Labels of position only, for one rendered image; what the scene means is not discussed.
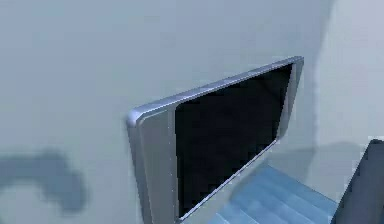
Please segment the grey framed television set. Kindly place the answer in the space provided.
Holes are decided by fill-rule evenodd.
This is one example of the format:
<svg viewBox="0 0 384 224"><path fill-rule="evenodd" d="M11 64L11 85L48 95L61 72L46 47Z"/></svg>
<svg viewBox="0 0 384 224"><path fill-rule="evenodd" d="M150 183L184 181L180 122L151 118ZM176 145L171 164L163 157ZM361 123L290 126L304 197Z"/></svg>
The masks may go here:
<svg viewBox="0 0 384 224"><path fill-rule="evenodd" d="M131 109L143 224L181 224L275 145L303 65L303 57L288 57Z"/></svg>

